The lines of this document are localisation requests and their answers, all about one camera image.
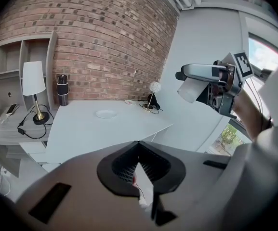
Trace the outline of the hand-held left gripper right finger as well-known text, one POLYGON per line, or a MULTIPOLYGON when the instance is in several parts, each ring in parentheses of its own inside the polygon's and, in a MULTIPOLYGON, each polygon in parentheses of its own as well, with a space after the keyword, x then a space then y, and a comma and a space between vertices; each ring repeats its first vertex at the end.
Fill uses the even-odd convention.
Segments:
POLYGON ((212 190, 229 156, 139 142, 139 159, 154 187, 151 219, 168 230, 216 229, 219 203, 212 190))

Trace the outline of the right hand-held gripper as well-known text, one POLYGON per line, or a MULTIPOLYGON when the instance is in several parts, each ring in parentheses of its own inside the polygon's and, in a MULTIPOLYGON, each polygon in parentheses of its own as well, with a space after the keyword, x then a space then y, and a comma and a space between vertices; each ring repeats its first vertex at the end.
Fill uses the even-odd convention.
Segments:
POLYGON ((232 114, 234 99, 243 90, 246 80, 253 76, 254 71, 245 51, 230 52, 213 65, 186 64, 175 73, 175 78, 180 81, 192 78, 209 82, 196 101, 208 104, 229 118, 237 118, 232 114))

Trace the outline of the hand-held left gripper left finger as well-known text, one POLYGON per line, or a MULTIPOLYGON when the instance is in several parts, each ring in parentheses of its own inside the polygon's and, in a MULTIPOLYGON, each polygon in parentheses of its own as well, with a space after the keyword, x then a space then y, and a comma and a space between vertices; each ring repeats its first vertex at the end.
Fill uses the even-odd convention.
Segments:
POLYGON ((15 210, 33 230, 142 231, 144 211, 136 197, 116 196, 98 179, 98 163, 125 143, 76 156, 34 182, 15 203, 15 210), (69 191, 47 223, 29 212, 59 183, 69 191))

